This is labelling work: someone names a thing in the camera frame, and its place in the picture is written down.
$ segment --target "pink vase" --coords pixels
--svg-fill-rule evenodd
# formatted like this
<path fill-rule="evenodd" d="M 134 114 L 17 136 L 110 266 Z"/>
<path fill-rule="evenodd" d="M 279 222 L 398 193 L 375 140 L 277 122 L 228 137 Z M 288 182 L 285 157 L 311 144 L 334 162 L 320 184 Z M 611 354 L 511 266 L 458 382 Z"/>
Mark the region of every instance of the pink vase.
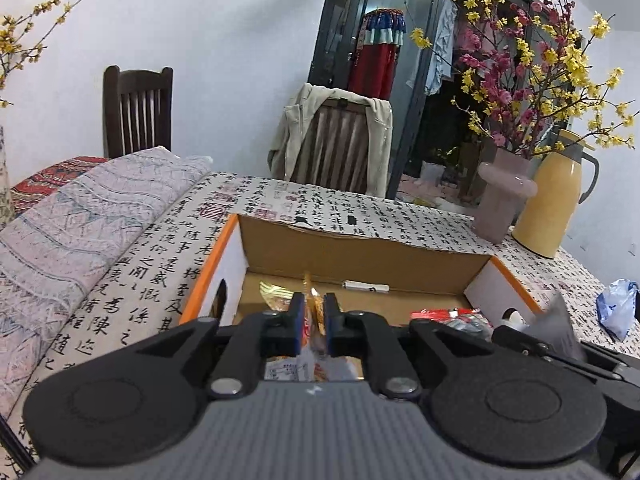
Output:
<path fill-rule="evenodd" d="M 499 244 L 504 240 L 518 209 L 538 192 L 527 176 L 530 160 L 498 149 L 492 163 L 483 162 L 478 174 L 487 183 L 471 229 L 479 237 Z"/>

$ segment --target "metal screw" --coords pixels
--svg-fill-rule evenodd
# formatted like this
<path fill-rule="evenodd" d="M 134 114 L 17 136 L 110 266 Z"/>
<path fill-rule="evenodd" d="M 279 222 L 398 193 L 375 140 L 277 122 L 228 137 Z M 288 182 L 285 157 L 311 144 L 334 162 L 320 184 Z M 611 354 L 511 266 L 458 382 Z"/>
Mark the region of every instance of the metal screw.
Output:
<path fill-rule="evenodd" d="M 242 383 L 231 377 L 222 377 L 211 383 L 211 391 L 219 395 L 237 395 L 241 390 Z"/>
<path fill-rule="evenodd" d="M 410 394 L 418 389 L 418 383 L 409 377 L 393 377 L 386 382 L 386 389 L 395 394 Z"/>

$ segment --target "black circular pad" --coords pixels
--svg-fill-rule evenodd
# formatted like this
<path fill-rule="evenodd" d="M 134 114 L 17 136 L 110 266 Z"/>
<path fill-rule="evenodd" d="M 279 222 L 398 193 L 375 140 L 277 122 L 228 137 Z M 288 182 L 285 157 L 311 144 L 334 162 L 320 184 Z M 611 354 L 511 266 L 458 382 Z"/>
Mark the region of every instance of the black circular pad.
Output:
<path fill-rule="evenodd" d="M 545 466 L 587 451 L 607 416 L 585 378 L 516 353 L 460 358 L 430 398 L 437 428 L 499 465 Z"/>
<path fill-rule="evenodd" d="M 114 466 L 178 442 L 194 425 L 198 399 L 166 359 L 132 352 L 51 376 L 32 391 L 23 413 L 41 456 Z"/>

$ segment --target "beige jacket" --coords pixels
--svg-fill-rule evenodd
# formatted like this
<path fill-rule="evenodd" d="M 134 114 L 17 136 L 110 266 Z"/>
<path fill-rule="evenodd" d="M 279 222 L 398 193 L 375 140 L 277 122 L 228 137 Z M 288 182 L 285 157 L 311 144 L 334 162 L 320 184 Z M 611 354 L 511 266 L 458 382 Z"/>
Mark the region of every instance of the beige jacket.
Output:
<path fill-rule="evenodd" d="M 268 155 L 271 176 L 291 180 L 311 119 L 328 98 L 347 99 L 351 103 L 367 105 L 367 194 L 384 197 L 393 131 L 391 105 L 388 101 L 363 97 L 339 88 L 305 83 L 300 92 L 289 100 Z"/>

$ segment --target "red patterned cushion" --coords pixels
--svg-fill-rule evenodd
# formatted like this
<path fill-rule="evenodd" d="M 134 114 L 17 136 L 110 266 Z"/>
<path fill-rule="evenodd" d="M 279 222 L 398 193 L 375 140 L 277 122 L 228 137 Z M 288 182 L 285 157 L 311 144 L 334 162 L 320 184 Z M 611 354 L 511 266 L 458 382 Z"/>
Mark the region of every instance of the red patterned cushion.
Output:
<path fill-rule="evenodd" d="M 25 178 L 11 189 L 15 215 L 20 216 L 59 187 L 107 160 L 101 156 L 76 156 Z"/>

